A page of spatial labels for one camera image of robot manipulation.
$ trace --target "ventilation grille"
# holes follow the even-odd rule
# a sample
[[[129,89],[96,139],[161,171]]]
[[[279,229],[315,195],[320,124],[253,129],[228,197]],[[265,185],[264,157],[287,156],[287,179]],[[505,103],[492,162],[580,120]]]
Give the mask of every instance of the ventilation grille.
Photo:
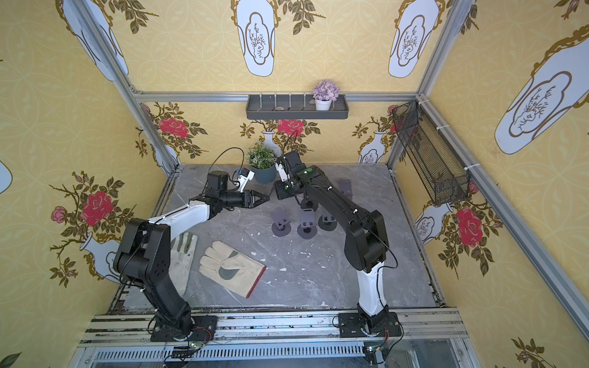
[[[208,345],[187,361],[363,356],[362,342]],[[102,347],[95,363],[162,362],[173,347]]]

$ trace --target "vase illustration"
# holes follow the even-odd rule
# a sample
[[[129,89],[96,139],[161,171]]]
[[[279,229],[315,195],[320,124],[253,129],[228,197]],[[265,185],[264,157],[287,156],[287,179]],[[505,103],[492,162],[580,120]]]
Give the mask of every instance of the vase illustration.
[[[0,193],[8,189],[10,184],[12,183],[12,174],[8,167],[4,166],[2,161],[0,161]]]
[[[497,145],[513,154],[536,139],[572,107],[589,100],[589,25],[554,44],[495,130]]]
[[[267,77],[274,68],[276,9],[267,0],[239,0],[233,11],[247,69]]]
[[[274,132],[263,131],[262,134],[264,134],[264,144],[266,147],[271,149],[276,157],[280,157],[282,155],[282,150],[280,149],[280,146],[274,143]]]
[[[424,244],[429,243],[436,236],[440,235],[444,216],[450,212],[452,212],[452,208],[448,203],[444,203],[440,207],[430,204],[421,212],[421,215],[415,220],[415,228]]]
[[[174,151],[174,149],[167,144],[166,144],[166,150],[172,156],[176,165],[180,165],[180,157],[178,157],[178,154],[176,153],[176,151]],[[164,171],[164,174],[166,174],[166,176],[170,176],[170,174],[172,174],[174,172],[174,170],[176,169],[175,167],[172,167],[172,168],[166,167],[166,165],[164,164],[164,158],[161,156],[159,151],[155,151],[155,160],[157,161],[157,164],[161,167],[161,169]]]
[[[432,31],[440,23],[445,3],[436,0],[405,0],[395,20],[395,40],[389,59],[389,74],[405,78],[415,68]]]
[[[359,164],[377,164],[385,154],[386,147],[382,144],[382,138],[386,132],[374,132],[374,138],[368,140],[368,143],[364,143],[361,147],[360,158],[358,159]]]
[[[128,74],[127,64],[125,63],[125,59],[123,58],[123,53],[118,46],[117,39],[114,36],[114,33],[111,29],[111,24],[106,18],[106,13],[104,12],[104,8],[101,9],[98,5],[96,5],[92,0],[84,0],[86,4],[88,4],[92,17],[96,21],[99,26],[99,29],[102,30],[102,33],[106,36],[108,42],[109,49],[111,50],[112,54],[115,56],[119,66],[123,69],[125,74]],[[86,35],[90,33],[88,29],[85,29],[83,26],[83,21],[78,17],[78,13],[74,10],[74,0],[62,0],[57,2],[57,10],[63,18],[69,28],[70,31],[78,38],[82,47],[92,59],[92,62],[98,67],[98,69],[102,72],[102,74],[108,79],[109,81],[115,80],[115,75],[113,71],[104,63],[104,61],[100,60],[97,54],[97,46],[93,43],[92,40],[87,39]]]
[[[119,273],[114,270],[114,256],[117,253],[119,243],[116,240],[109,240],[100,244],[88,234],[86,241],[80,246],[80,250],[87,250],[94,258],[94,266],[90,273],[92,276],[100,276],[112,282],[118,283]]]

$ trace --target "yellow wallpaper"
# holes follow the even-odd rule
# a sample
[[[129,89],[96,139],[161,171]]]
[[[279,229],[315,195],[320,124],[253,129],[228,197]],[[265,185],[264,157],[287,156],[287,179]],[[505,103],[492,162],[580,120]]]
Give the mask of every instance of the yellow wallpaper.
[[[395,170],[413,218],[417,219],[430,201],[429,195],[410,161],[407,165],[397,164]],[[480,205],[486,201],[481,193],[476,193],[471,203]],[[448,215],[449,223],[451,214],[458,212],[454,210]],[[498,235],[489,234],[484,246],[493,259],[488,262],[485,276],[481,274],[480,262],[472,257],[475,248],[468,246],[470,254],[463,251],[456,255],[459,262],[455,270],[439,256],[445,256],[447,251],[442,241],[444,234],[425,246],[446,302],[460,311],[482,367],[524,367],[517,360],[522,350],[511,340],[519,342],[518,338],[526,345],[534,339],[537,346],[544,348],[542,353],[535,352],[534,357],[546,368],[586,366],[589,344],[509,231],[505,227],[496,229]]]
[[[589,226],[585,222],[589,210],[589,105],[570,109],[511,155],[501,151],[494,135],[505,110],[530,79],[535,63],[544,59],[553,44],[589,24],[589,5],[579,4],[565,19],[561,16],[565,9],[554,8],[555,3],[480,4],[481,30],[469,31],[456,40],[430,99],[589,297]],[[502,39],[510,42],[493,41]]]
[[[125,209],[149,216],[165,181],[136,154],[133,116],[65,26],[54,2],[0,3],[0,167],[12,176],[0,190],[0,360],[22,352],[14,368],[67,366],[116,290],[91,274],[87,250],[112,245]],[[85,184],[94,177],[92,186],[76,190],[72,172]],[[75,200],[85,193],[95,207],[77,208],[50,185],[77,192]],[[116,223],[114,232],[102,223]]]
[[[384,157],[381,158],[384,162],[396,137],[391,131],[388,109],[401,103],[350,102],[346,120],[275,121],[279,126],[273,129],[274,140],[284,147],[282,143],[297,128],[301,135],[290,139],[287,152],[297,150],[302,154],[302,160],[308,163],[357,163],[359,151],[374,140],[375,132],[381,131],[379,137],[383,144],[379,155]],[[234,146],[247,152],[263,136],[264,126],[270,129],[272,124],[248,120],[244,103],[154,102],[145,106],[166,144],[175,150],[184,164],[211,164],[221,152]],[[137,145],[140,145],[145,134],[137,131],[137,136]],[[148,144],[143,148],[143,156],[153,157]],[[225,153],[218,160],[220,164],[240,162],[241,153],[236,150]]]
[[[549,114],[543,117],[544,110],[536,110],[529,103],[529,114],[522,115],[524,119],[519,123],[534,123],[540,117],[548,122],[543,126],[549,128],[538,128],[534,139],[528,141],[523,140],[524,135],[517,138],[521,134],[514,133],[517,140],[509,143],[511,147],[498,140],[500,146],[495,140],[496,131],[499,137],[505,136],[498,128],[499,122],[531,76],[540,83],[542,65],[559,60],[558,54],[547,51],[565,38],[578,38],[569,40],[569,47],[585,39],[581,36],[584,31],[576,31],[587,25],[589,5],[572,0],[496,0],[478,1],[477,5],[479,30],[471,27],[457,38],[429,98],[576,285],[589,296],[589,233],[584,222],[589,208],[587,106],[579,102],[580,107],[563,110],[566,114],[554,122],[548,119]],[[585,78],[586,87],[582,69],[579,72],[567,66],[582,60],[577,55],[559,62],[574,74],[574,80]],[[577,90],[581,93],[575,101],[569,100],[570,105],[584,99],[583,90]],[[570,91],[563,96],[570,99]],[[552,108],[554,101],[548,97],[544,97],[546,107]],[[518,127],[526,130],[523,124]],[[513,154],[504,153],[517,149]],[[398,164],[396,169],[417,220],[429,197],[411,163]],[[472,213],[464,209],[465,205]],[[442,216],[447,208],[437,210],[437,215]],[[534,359],[542,363],[537,363],[539,367],[585,366],[589,361],[587,341],[517,243],[505,228],[495,226],[491,217],[484,198],[475,194],[469,202],[463,201],[448,211],[446,228],[438,239],[426,245],[448,303],[459,308],[483,366],[513,367],[527,360],[533,363]],[[422,217],[417,228],[426,233],[428,222]],[[522,348],[530,345],[533,353],[522,354],[518,338],[524,342]],[[543,349],[532,347],[530,339]]]
[[[241,1],[243,4],[260,2]],[[261,1],[266,4],[263,9],[269,7],[272,14],[272,7],[265,0]],[[425,49],[409,46],[408,40],[407,47],[414,47],[408,58],[414,57],[418,50],[423,54],[405,78],[389,74],[395,20],[399,18],[402,4],[405,9],[415,2],[408,16],[434,10],[433,15],[426,16],[426,23],[430,24],[426,24],[424,30],[428,31],[438,20],[439,9],[445,9],[444,0],[314,0],[312,7],[309,2],[304,1],[305,6],[297,5],[302,4],[302,0],[276,2],[280,4],[277,16],[281,20],[275,29],[273,70],[267,77],[254,75],[246,67],[238,27],[231,19],[234,16],[231,0],[141,0],[141,7],[145,9],[141,10],[140,17],[148,20],[139,19],[145,26],[137,26],[135,34],[131,32],[135,9],[130,11],[129,19],[133,20],[129,21],[114,7],[114,15],[108,5],[105,7],[113,17],[114,34],[138,90],[310,91],[325,78],[333,79],[342,91],[417,90],[447,12],[438,17],[442,23],[433,29]],[[305,18],[293,22],[298,18],[297,12],[288,10],[291,5],[303,8],[299,13],[300,16],[304,13]],[[296,24],[307,22],[308,14],[315,14],[309,27],[303,25],[299,27],[300,32],[293,35]],[[409,23],[403,22],[399,27]],[[270,29],[273,26],[272,22],[266,25]]]

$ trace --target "cable tie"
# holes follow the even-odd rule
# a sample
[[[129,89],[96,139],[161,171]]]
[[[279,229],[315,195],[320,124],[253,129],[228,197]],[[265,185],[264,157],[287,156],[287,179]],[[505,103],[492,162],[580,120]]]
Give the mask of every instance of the cable tie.
[[[474,164],[474,165],[466,166],[466,167],[464,168],[464,171],[466,171],[466,170],[468,170],[468,169],[470,169],[470,168],[472,168],[472,167],[475,167],[475,166],[480,166],[480,165],[481,165],[481,164]]]

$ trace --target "black wire mesh basket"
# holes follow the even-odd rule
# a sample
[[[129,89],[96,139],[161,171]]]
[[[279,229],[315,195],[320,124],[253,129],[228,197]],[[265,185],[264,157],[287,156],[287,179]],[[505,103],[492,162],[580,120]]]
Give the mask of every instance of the black wire mesh basket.
[[[435,206],[466,199],[470,173],[417,101],[393,110],[397,139]]]

